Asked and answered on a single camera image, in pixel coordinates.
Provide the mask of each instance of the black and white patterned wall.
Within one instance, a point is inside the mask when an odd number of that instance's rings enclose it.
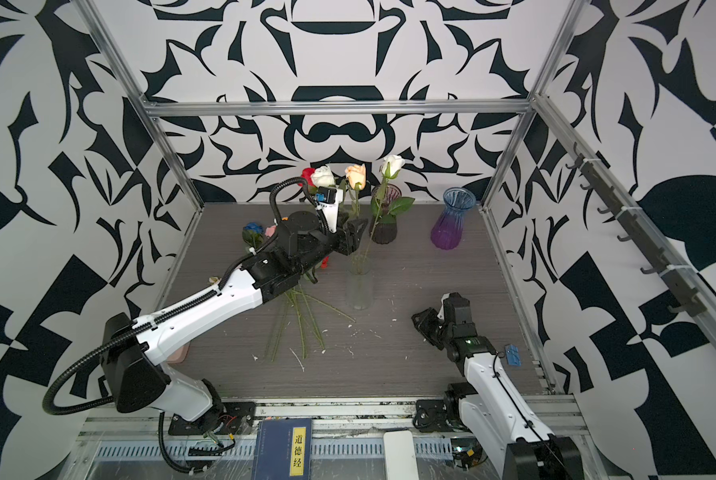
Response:
[[[0,0],[0,478],[59,468],[84,416],[45,414],[46,387],[155,306],[193,214],[74,6]]]
[[[97,5],[150,100],[247,102],[526,98],[568,0]],[[396,181],[405,195],[440,200],[448,187],[482,194],[515,115],[172,122],[164,128],[206,201],[267,201],[276,181],[303,168],[343,174],[387,154],[409,160]]]
[[[576,34],[551,100],[716,291],[716,2],[593,0]],[[716,350],[571,162],[537,119],[491,206],[558,385],[623,478],[716,478]]]

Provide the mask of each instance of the gray wooden tabletop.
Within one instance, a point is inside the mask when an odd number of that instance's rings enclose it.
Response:
[[[284,216],[301,209],[295,205],[280,208]],[[331,255],[328,267],[317,271],[317,284],[302,282],[305,292],[355,319],[313,305],[325,352],[307,330],[307,356],[302,358],[299,326],[289,311],[275,361],[264,358],[270,332],[282,313],[282,296],[197,337],[187,359],[174,367],[195,379],[209,379],[222,396],[441,395],[447,384],[464,379],[445,351],[422,339],[411,324],[411,315],[429,306],[438,309],[441,295],[459,292],[471,302],[480,335],[498,350],[510,343],[517,346],[523,364],[506,368],[518,391],[541,392],[482,218],[474,210],[468,212],[461,244],[444,251],[429,238],[441,212],[441,205],[415,205],[399,216],[394,242],[371,245],[375,301],[367,310],[349,310],[345,304],[348,261],[344,256]],[[205,288],[210,276],[221,276],[243,254],[244,225],[252,221],[269,225],[272,220],[266,204],[208,204],[168,304]]]

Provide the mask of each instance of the blue clip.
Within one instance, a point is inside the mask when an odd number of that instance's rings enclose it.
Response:
[[[507,364],[512,366],[521,366],[521,356],[517,354],[515,345],[505,346],[505,355],[507,356]]]

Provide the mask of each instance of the blue book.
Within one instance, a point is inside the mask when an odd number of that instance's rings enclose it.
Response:
[[[252,480],[308,480],[313,420],[262,420],[257,433]]]

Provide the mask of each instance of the purple vase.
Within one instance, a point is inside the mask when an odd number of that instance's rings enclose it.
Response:
[[[432,227],[430,240],[442,250],[451,250],[461,241],[465,212],[475,206],[475,195],[466,188],[453,187],[443,193],[443,202],[446,207]]]

